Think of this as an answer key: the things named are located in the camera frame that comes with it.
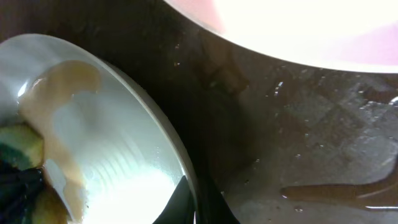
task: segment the spilled liquid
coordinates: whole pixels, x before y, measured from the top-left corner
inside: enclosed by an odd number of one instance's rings
[[[83,199],[80,193],[83,177],[72,155],[55,134],[53,115],[74,94],[81,91],[95,93],[99,88],[98,70],[85,62],[71,60],[48,69],[19,99],[19,114],[44,139],[46,180],[52,186],[65,181],[63,190],[58,194],[66,202],[68,212],[75,222],[81,222],[83,218]],[[46,166],[47,161],[51,162],[51,167]],[[59,180],[49,175],[54,172],[54,166],[63,174]]]
[[[284,198],[333,203],[372,211],[398,211],[398,161],[384,179],[363,185],[308,185],[286,187]]]

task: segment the brown liquid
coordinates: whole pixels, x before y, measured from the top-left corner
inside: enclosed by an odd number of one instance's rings
[[[374,211],[398,211],[398,161],[391,174],[371,184],[286,187],[281,194],[291,200],[338,203]]]
[[[78,222],[83,218],[83,202],[79,196],[83,178],[68,149],[55,135],[53,114],[74,94],[96,92],[99,88],[98,70],[85,62],[71,60],[47,70],[19,100],[19,114],[44,139],[44,161],[53,160],[65,175],[67,183],[63,194],[71,216]]]

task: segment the liquid droplet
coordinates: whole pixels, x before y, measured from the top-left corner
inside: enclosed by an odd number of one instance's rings
[[[299,213],[302,213],[302,212],[303,212],[303,208],[302,208],[301,206],[296,206],[296,207],[294,207],[294,210],[295,210],[296,212],[299,212]]]

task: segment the black tongs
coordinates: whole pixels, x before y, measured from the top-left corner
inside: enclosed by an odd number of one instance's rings
[[[0,223],[12,223],[24,215],[27,206],[44,188],[43,171],[36,168],[20,171],[12,167],[0,171]]]

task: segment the green food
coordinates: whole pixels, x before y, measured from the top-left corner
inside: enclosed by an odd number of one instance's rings
[[[43,163],[43,146],[42,138],[26,125],[0,128],[0,174],[40,167]],[[7,196],[18,190],[1,187],[0,198],[7,201]],[[25,215],[12,224],[65,224],[66,217],[66,209],[55,191],[45,189],[35,203],[27,208]]]

